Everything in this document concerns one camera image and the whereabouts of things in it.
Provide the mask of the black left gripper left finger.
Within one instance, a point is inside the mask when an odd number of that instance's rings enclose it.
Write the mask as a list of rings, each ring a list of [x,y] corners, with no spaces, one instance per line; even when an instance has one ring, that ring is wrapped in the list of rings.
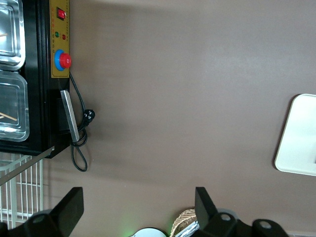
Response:
[[[34,214],[11,229],[11,237],[68,237],[84,213],[83,188],[73,187],[52,209]]]

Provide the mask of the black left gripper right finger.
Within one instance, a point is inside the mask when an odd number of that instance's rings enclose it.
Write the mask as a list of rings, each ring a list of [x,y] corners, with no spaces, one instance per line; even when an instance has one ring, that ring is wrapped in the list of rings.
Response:
[[[196,237],[248,236],[248,226],[231,211],[218,210],[204,187],[196,187],[195,213],[199,224]]]

